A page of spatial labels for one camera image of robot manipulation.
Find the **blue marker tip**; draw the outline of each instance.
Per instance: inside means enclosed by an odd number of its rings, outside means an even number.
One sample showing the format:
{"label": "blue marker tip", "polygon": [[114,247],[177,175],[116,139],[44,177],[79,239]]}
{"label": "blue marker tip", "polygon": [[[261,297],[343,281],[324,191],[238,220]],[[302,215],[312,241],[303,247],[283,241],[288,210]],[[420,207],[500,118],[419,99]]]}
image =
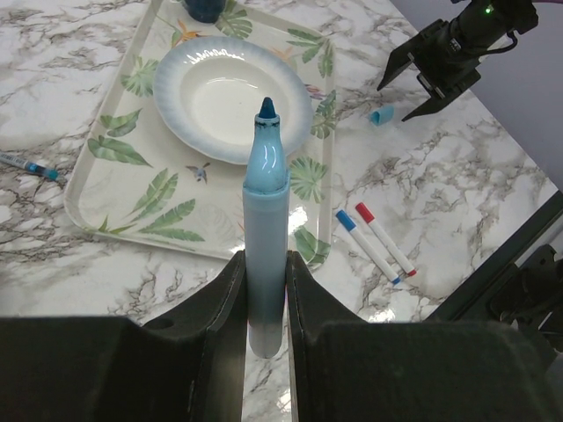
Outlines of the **blue marker tip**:
{"label": "blue marker tip", "polygon": [[261,119],[275,119],[274,102],[270,97],[265,97],[258,115]]}
{"label": "blue marker tip", "polygon": [[45,176],[47,178],[50,178],[51,180],[57,180],[59,177],[59,172],[57,170],[47,170]]}
{"label": "blue marker tip", "polygon": [[343,209],[341,209],[338,213],[336,213],[336,218],[338,218],[338,221],[342,223],[342,225],[346,230],[350,231],[355,228],[355,223],[352,221],[352,219],[348,216],[348,214],[346,214],[346,211],[344,211]]}

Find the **white marble surface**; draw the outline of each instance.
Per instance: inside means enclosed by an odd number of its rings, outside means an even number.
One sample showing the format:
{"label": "white marble surface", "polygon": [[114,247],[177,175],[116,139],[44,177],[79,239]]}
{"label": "white marble surface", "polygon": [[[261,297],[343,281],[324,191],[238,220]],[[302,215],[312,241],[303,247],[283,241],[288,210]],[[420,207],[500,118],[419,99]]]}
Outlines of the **white marble surface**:
{"label": "white marble surface", "polygon": [[[409,70],[382,92],[388,54],[414,34],[389,0],[247,0],[316,28],[337,47],[340,124],[333,207],[377,213],[419,273],[393,287],[334,223],[316,278],[372,322],[427,317],[554,192],[480,102],[375,128],[426,97]],[[69,176],[146,1],[0,2],[0,149]],[[369,232],[361,226],[366,234]],[[0,315],[128,315],[143,322],[187,298],[224,262],[91,237],[73,227],[62,187],[0,167]],[[287,341],[247,358],[244,421],[289,421]]]}

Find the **bird print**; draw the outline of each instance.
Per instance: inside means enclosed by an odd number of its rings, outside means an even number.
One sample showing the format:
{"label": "bird print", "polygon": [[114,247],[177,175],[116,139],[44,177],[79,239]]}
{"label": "bird print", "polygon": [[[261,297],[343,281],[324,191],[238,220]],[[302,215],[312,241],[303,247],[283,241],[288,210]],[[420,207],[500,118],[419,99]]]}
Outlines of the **bird print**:
{"label": "bird print", "polygon": [[196,167],[194,165],[187,165],[186,168],[190,170],[195,177],[195,181],[201,182],[202,180],[205,181],[205,184],[208,183],[208,173],[205,171],[207,167],[209,167],[211,163],[205,163],[201,168]]}
{"label": "bird print", "polygon": [[178,44],[181,44],[184,41],[190,41],[193,40],[194,38],[200,38],[204,36],[204,35],[200,35],[201,31],[188,31],[186,24],[184,24],[184,22],[182,22],[179,19],[178,19],[178,25],[179,25],[179,29],[176,29],[176,31],[174,31],[174,34],[172,35],[173,47],[176,47]]}

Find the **white tray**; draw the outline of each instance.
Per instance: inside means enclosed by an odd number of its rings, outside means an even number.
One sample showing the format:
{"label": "white tray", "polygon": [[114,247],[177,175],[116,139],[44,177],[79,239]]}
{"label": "white tray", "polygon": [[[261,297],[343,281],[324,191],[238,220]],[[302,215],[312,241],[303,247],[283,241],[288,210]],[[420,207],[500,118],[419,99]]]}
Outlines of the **white tray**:
{"label": "white tray", "polygon": [[[209,35],[267,48],[307,84],[316,114],[310,139],[289,158],[289,248],[318,266],[331,236],[333,45],[234,0],[215,25],[194,21],[178,3],[151,1],[77,160],[64,196],[67,213],[84,230],[131,242],[219,258],[244,249],[245,167],[188,148],[165,126],[152,98],[158,61],[178,43]],[[206,183],[195,169],[207,163]]]}

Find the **blue marker cap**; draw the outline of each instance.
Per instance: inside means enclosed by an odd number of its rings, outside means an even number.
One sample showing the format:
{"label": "blue marker cap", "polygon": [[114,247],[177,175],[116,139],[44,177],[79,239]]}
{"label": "blue marker cap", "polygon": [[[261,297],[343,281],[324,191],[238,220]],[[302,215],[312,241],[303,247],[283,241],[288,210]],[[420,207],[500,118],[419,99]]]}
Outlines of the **blue marker cap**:
{"label": "blue marker cap", "polygon": [[57,180],[59,177],[59,172],[57,170],[47,170],[45,172],[45,177],[50,178],[51,180]]}
{"label": "blue marker cap", "polygon": [[343,209],[336,213],[336,218],[338,218],[338,221],[342,223],[346,230],[352,231],[353,229],[355,229],[355,223]]}
{"label": "blue marker cap", "polygon": [[374,125],[381,126],[388,121],[391,121],[393,114],[395,114],[395,107],[393,107],[392,105],[386,105],[384,107],[381,107],[379,110],[375,110],[369,116],[369,119]]}

